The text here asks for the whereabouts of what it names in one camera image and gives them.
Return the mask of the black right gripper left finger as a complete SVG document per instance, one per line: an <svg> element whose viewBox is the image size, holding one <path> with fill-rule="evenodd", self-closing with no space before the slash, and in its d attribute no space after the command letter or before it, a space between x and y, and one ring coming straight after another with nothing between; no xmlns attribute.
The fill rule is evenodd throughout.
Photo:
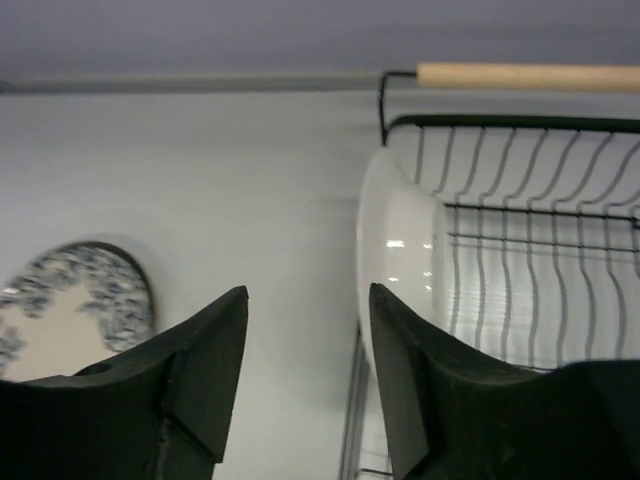
<svg viewBox="0 0 640 480"><path fill-rule="evenodd" d="M5 479L209 479L223 461L248 327L235 287L71 376L1 385Z"/></svg>

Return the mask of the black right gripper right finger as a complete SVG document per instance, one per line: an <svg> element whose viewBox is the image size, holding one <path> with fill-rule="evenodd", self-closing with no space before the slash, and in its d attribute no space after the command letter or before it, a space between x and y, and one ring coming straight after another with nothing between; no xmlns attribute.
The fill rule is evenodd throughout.
<svg viewBox="0 0 640 480"><path fill-rule="evenodd" d="M635 479L639 364L538 373L422 319L387 287L369 304L397 479Z"/></svg>

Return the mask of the blue floral plate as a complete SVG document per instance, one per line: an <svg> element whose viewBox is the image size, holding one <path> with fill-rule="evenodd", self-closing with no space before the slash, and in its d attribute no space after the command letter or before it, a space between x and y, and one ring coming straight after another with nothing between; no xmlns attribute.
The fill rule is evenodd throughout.
<svg viewBox="0 0 640 480"><path fill-rule="evenodd" d="M1 377L73 375L155 331L151 284L130 254L102 242L62 245L1 286Z"/></svg>

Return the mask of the white deep plate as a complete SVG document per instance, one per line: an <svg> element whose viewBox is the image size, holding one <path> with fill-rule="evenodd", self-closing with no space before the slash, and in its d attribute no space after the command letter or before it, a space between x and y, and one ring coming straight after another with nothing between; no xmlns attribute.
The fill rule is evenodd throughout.
<svg viewBox="0 0 640 480"><path fill-rule="evenodd" d="M367 361L376 370L369 308L373 283L385 285L421 318L447 323L451 280L446 207L412 183L399 158L382 148L361 184L356 225L359 325Z"/></svg>

